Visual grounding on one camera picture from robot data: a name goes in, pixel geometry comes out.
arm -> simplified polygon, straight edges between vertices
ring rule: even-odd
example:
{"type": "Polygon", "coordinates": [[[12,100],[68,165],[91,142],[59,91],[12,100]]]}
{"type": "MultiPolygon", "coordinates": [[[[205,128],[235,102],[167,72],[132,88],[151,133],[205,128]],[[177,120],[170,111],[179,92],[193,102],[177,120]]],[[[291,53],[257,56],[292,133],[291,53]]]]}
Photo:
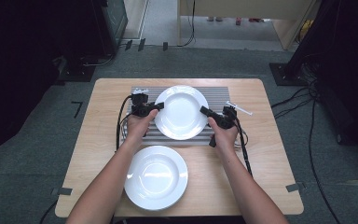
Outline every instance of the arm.
{"type": "Polygon", "coordinates": [[[235,153],[237,128],[223,130],[214,119],[208,118],[208,122],[214,130],[217,156],[223,164],[246,223],[288,223],[278,206],[257,185],[235,153]]]}
{"type": "Polygon", "coordinates": [[[80,196],[67,223],[109,223],[120,201],[132,158],[157,113],[152,110],[143,119],[129,116],[126,140],[80,196]]]}

tape mark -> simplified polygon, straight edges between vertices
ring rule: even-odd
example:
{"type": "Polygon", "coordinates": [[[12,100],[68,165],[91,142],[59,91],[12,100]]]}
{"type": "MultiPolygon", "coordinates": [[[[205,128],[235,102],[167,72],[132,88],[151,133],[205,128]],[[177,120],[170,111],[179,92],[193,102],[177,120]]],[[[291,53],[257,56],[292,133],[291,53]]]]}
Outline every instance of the tape mark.
{"type": "Polygon", "coordinates": [[[77,107],[77,111],[76,111],[76,113],[75,113],[75,115],[74,115],[74,119],[75,119],[75,118],[77,118],[77,115],[78,115],[79,112],[80,112],[80,108],[81,108],[81,106],[83,105],[83,102],[72,101],[71,103],[72,103],[72,104],[79,104],[79,106],[77,107]]]}
{"type": "Polygon", "coordinates": [[[146,38],[141,39],[141,43],[139,44],[138,51],[141,51],[144,49],[146,38]]]}
{"type": "Polygon", "coordinates": [[[163,44],[162,44],[162,51],[165,51],[165,50],[167,50],[168,49],[168,42],[164,42],[163,44]]]}
{"type": "Polygon", "coordinates": [[[127,50],[127,49],[130,49],[130,48],[131,48],[131,45],[132,45],[132,40],[130,40],[129,42],[127,42],[127,44],[126,44],[126,50],[127,50]]]}
{"type": "Polygon", "coordinates": [[[66,189],[66,188],[54,188],[51,191],[51,195],[71,195],[72,189],[66,189]]]}
{"type": "Polygon", "coordinates": [[[296,182],[295,184],[286,186],[287,192],[292,192],[295,190],[301,191],[306,188],[307,186],[303,182],[296,182]]]}

person's left hand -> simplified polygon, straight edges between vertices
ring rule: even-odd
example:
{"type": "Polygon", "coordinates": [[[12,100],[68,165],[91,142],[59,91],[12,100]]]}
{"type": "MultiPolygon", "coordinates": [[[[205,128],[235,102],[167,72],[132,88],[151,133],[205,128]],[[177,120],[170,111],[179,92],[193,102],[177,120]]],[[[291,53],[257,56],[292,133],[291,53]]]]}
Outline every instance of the person's left hand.
{"type": "Polygon", "coordinates": [[[129,115],[127,121],[128,134],[125,141],[133,143],[137,149],[143,142],[142,137],[147,133],[150,121],[154,119],[157,113],[158,110],[154,109],[144,118],[129,115]]]}

forearm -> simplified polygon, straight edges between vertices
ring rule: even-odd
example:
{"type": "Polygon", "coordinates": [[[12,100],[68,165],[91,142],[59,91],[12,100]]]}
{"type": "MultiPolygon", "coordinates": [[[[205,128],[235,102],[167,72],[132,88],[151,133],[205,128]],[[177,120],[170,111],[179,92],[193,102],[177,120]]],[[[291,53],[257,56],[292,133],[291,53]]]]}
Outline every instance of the forearm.
{"type": "Polygon", "coordinates": [[[133,144],[124,143],[77,201],[67,223],[108,223],[120,201],[133,144]]]}
{"type": "Polygon", "coordinates": [[[220,158],[246,223],[287,223],[281,210],[257,185],[234,150],[221,154],[220,158]]]}

white plate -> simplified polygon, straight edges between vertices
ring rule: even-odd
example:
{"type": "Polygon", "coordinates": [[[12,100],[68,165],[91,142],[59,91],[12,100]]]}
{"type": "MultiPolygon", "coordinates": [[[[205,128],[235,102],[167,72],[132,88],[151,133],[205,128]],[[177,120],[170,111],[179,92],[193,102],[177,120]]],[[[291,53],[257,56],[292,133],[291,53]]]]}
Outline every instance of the white plate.
{"type": "Polygon", "coordinates": [[[208,122],[201,114],[202,106],[209,108],[205,97],[189,86],[173,86],[165,90],[156,100],[164,102],[164,108],[156,115],[158,129],[175,140],[186,140],[199,134],[208,122]]]}
{"type": "Polygon", "coordinates": [[[186,163],[175,150],[152,146],[135,154],[124,189],[133,203],[156,211],[182,197],[187,179],[186,163]]]}

